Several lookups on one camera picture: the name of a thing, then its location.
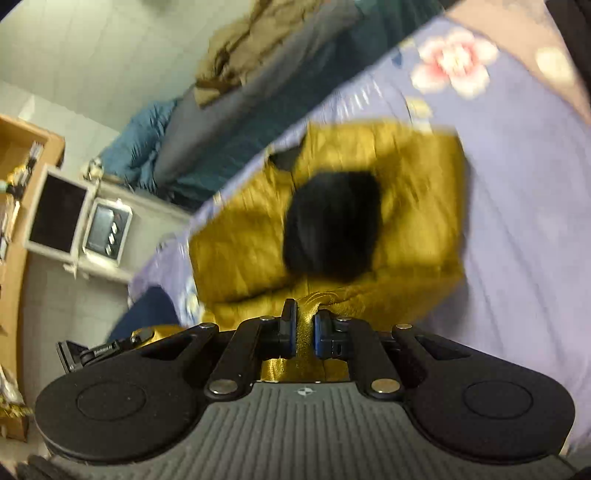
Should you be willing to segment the gold satin jacket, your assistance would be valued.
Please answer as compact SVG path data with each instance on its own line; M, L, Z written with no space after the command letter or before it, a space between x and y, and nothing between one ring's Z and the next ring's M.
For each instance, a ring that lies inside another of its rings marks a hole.
M297 353L266 381L342 380L312 351L325 309L386 331L424 317L462 281L466 165L458 134L376 120L311 123L190 235L188 276L221 330L298 306Z

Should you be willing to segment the white bedside cabinet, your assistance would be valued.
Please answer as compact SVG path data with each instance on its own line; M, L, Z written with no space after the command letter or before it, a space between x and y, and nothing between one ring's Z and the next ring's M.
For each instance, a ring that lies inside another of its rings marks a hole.
M74 276L127 284L188 221L186 212L163 201L45 165L26 210L22 243Z

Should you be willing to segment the purple floral bed sheet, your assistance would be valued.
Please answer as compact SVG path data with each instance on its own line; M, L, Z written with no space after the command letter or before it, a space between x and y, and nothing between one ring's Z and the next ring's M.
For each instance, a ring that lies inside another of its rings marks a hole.
M296 145L308 121L342 123L405 116L415 47L393 49L343 83L271 143ZM469 162L467 280L425 317L429 331L547 374L569 391L576 417L571 450L590 448L590 126L574 107L511 54L492 65L492 84L473 100L425 97L432 124L458 130ZM190 226L155 253L131 281L139 297L160 286L181 323L189 313L189 232L211 220L221 200L263 165L263 153L204 203Z

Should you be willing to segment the blue grey quilt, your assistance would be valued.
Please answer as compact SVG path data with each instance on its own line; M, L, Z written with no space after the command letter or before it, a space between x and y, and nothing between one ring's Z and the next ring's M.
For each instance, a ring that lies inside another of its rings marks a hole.
M332 90L442 9L438 1L332 1L262 72L211 105L186 90L140 110L98 155L102 177L195 211Z

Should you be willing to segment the wooden shelf unit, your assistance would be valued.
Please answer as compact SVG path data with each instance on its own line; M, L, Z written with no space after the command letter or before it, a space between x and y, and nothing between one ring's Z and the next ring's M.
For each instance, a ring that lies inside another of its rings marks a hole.
M24 389L22 354L21 300L27 278L27 255L24 238L29 210L46 165L59 167L64 158L65 140L62 136L39 128L21 119L1 117L1 178L7 179L28 160L33 143L43 145L43 151L32 170L29 183L13 222L12 242L1 262L1 366L8 376Z

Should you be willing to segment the khaki jacket on quilt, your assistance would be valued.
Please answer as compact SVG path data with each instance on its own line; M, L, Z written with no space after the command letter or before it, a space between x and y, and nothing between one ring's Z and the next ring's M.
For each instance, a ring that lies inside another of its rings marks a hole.
M197 105L242 87L321 6L321 1L256 1L249 14L216 30L195 73Z

